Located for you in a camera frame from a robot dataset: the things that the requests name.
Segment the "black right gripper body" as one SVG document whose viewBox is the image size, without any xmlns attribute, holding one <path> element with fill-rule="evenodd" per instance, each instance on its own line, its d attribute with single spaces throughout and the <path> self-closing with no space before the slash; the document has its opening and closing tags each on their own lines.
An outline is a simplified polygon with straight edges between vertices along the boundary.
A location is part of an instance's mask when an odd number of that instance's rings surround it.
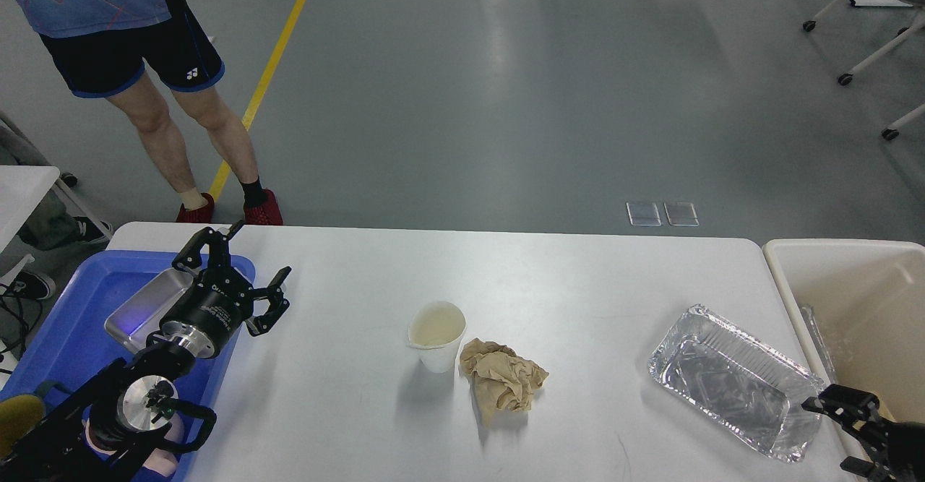
<svg viewBox="0 0 925 482">
<path fill-rule="evenodd" d="M 864 426 L 872 468 L 869 481 L 924 480 L 924 425 L 881 420 Z"/>
</svg>

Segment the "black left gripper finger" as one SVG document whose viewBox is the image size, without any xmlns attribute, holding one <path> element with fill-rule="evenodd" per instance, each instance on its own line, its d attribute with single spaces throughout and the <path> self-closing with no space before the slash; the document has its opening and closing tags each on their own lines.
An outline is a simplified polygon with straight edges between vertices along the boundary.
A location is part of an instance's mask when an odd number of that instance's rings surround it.
<svg viewBox="0 0 925 482">
<path fill-rule="evenodd" d="M 244 228 L 244 221 L 235 222 L 227 231 L 212 226 L 199 229 L 181 248 L 171 266 L 189 276 L 189 287 L 246 287 L 246 278 L 231 260 L 229 243 Z"/>
<path fill-rule="evenodd" d="M 244 320 L 247 331 L 252 337 L 263 336 L 270 332 L 291 306 L 283 292 L 283 284 L 291 272 L 291 266 L 284 266 L 277 271 L 268 285 L 263 288 L 250 288 L 244 295 L 244 300 L 248 302 L 250 308 L 254 302 L 267 302 L 267 308 L 263 314 L 252 314 Z"/>
</svg>

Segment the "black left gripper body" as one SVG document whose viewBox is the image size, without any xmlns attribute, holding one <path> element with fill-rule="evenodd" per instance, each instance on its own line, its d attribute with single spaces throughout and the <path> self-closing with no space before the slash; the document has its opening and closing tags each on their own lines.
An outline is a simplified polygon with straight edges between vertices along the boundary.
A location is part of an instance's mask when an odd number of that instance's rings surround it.
<svg viewBox="0 0 925 482">
<path fill-rule="evenodd" d="M 252 316 L 251 282 L 233 272 L 206 272 L 158 320 L 146 344 L 173 343 L 197 359 L 215 359 Z"/>
</svg>

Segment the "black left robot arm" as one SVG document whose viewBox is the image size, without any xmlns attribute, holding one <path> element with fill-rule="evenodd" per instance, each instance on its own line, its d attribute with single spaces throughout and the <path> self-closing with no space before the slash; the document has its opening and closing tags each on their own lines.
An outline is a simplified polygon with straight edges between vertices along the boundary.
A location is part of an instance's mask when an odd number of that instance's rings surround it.
<svg viewBox="0 0 925 482">
<path fill-rule="evenodd" d="M 244 227 L 205 226 L 106 322 L 132 357 L 115 359 L 27 426 L 12 425 L 4 481 L 129 481 L 152 457 L 196 452 L 217 423 L 178 381 L 217 359 L 240 328 L 262 336 L 290 307 L 285 266 L 258 288 L 233 265 L 229 243 Z"/>
</svg>

